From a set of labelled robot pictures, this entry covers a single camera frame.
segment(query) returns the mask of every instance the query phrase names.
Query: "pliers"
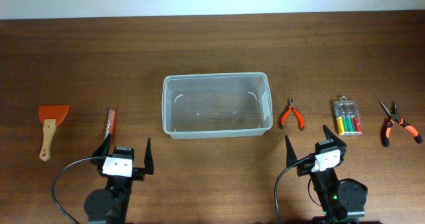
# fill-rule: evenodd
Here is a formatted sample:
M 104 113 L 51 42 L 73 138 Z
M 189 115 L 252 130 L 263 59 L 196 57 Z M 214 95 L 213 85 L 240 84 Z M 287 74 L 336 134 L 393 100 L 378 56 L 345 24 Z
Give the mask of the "pliers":
M 304 131 L 305 129 L 304 119 L 303 119 L 303 116 L 301 116 L 301 114 L 298 112 L 297 107 L 295 106 L 295 100 L 293 98 L 289 98 L 288 102 L 289 102 L 289 105 L 286 106 L 284 112 L 282 113 L 283 115 L 282 115 L 282 119 L 280 120 L 280 128 L 281 129 L 285 128 L 285 120 L 292 110 L 294 111 L 294 114 L 298 119 L 298 128 L 301 131 Z
M 404 119 L 400 118 L 400 116 L 398 116 L 397 103 L 396 102 L 393 102 L 393 104 L 392 104 L 392 112 L 390 112 L 390 110 L 388 110 L 388 108 L 386 108 L 384 103 L 380 102 L 380 104 L 384 108 L 386 114 L 388 115 L 388 119 L 385 120 L 385 124 L 382 127 L 382 140 L 384 142 L 383 144 L 384 144 L 385 147 L 390 146 L 390 139 L 389 138 L 390 138 L 391 127 L 394 124 L 394 122 L 397 122 L 403 128 L 406 128 L 410 132 L 410 134 L 412 134 L 414 140 L 418 144 L 422 143 L 422 138 L 420 137 L 418 130 L 416 130 L 416 128 L 414 128 L 413 126 L 408 124 L 406 121 L 404 121 Z

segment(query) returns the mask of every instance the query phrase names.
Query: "wooden handle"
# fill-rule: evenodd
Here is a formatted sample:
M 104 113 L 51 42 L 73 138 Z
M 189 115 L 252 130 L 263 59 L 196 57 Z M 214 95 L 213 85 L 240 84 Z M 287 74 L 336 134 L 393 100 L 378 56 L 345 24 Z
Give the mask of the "wooden handle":
M 53 135 L 56 132 L 56 120 L 44 120 L 42 130 L 42 146 L 39 157 L 41 160 L 47 161 L 50 158 L 50 147 L 52 146 Z

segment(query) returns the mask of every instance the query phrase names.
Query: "orange handle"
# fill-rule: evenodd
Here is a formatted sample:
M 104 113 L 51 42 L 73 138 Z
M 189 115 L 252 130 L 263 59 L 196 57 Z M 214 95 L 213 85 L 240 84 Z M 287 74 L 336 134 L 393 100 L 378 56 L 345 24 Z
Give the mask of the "orange handle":
M 284 111 L 284 115 L 282 116 L 282 119 L 280 120 L 280 128 L 282 128 L 282 129 L 285 128 L 285 120 L 288 117 L 288 115 L 290 114 L 291 109 L 292 108 L 290 106 L 286 107 L 286 109 Z
M 414 140 L 415 140 L 418 144 L 421 144 L 421 143 L 422 143 L 422 138 L 421 138 L 421 136 L 419 135 L 419 132 L 418 132 L 418 130 L 416 130 L 416 128 L 414 128 L 412 125 L 410 125 L 410 124 L 408 124 L 407 122 L 405 122 L 405 121 L 404 121 L 404 119 L 401 119 L 401 121 L 400 121 L 400 125 L 401 125 L 403 128 L 406 128 L 406 129 L 410 132 L 410 134 L 412 134 L 412 136 L 413 136 Z
M 392 120 L 387 120 L 385 121 L 385 124 L 382 127 L 382 141 L 385 147 L 390 146 L 390 132 L 393 124 L 394 122 Z
M 304 119 L 303 116 L 301 116 L 301 114 L 298 112 L 297 108 L 292 108 L 292 110 L 294 111 L 295 116 L 298 119 L 298 126 L 300 128 L 301 131 L 304 131 L 305 126 L 304 126 Z

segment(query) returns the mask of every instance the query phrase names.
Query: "wood grain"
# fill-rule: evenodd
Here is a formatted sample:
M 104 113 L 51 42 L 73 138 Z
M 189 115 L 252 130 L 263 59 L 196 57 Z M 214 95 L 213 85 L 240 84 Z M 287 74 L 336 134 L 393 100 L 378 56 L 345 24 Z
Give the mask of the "wood grain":
M 0 222 L 69 223 L 50 197 L 53 178 L 102 143 L 108 108 L 116 108 L 114 145 L 135 148 L 143 165 L 152 139 L 155 175 L 135 182 L 127 221 L 134 223 L 275 223 L 273 186 L 286 163 L 284 135 L 298 157 L 336 131 L 330 100 L 360 106 L 363 135 L 348 144 L 340 178 L 369 188 L 365 220 L 422 223 L 425 146 L 395 126 L 381 145 L 385 113 L 425 134 L 425 12 L 303 13 L 199 17 L 129 17 L 0 21 Z M 161 124 L 163 79 L 173 74 L 261 71 L 272 91 L 274 127 L 259 137 L 172 140 Z M 289 97 L 294 115 L 276 124 Z M 70 104 L 51 158 L 39 160 L 40 104 Z M 284 176 L 285 219 L 322 215 L 309 200 L 308 177 Z M 57 185 L 63 206 L 86 222 L 83 204 L 106 180 L 89 164 Z

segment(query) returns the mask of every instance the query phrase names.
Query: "needle-nose pliers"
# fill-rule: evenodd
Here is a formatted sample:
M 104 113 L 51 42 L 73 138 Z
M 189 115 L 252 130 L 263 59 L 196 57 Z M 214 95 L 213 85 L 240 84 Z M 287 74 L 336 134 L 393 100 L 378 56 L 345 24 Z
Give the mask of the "needle-nose pliers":
M 390 110 L 386 108 L 384 103 L 380 102 L 380 104 L 384 108 L 384 111 L 386 112 L 386 114 L 388 115 L 388 119 L 385 121 L 385 124 L 382 127 L 382 140 L 384 142 L 383 144 L 385 147 L 390 146 L 390 131 L 391 131 L 392 125 L 395 122 L 400 124 L 403 128 L 406 128 L 410 132 L 410 134 L 412 134 L 414 140 L 418 144 L 422 143 L 422 138 L 420 137 L 418 130 L 416 130 L 416 128 L 408 124 L 406 121 L 404 121 L 404 119 L 400 118 L 400 116 L 398 115 L 396 102 L 393 102 L 392 112 L 390 112 Z

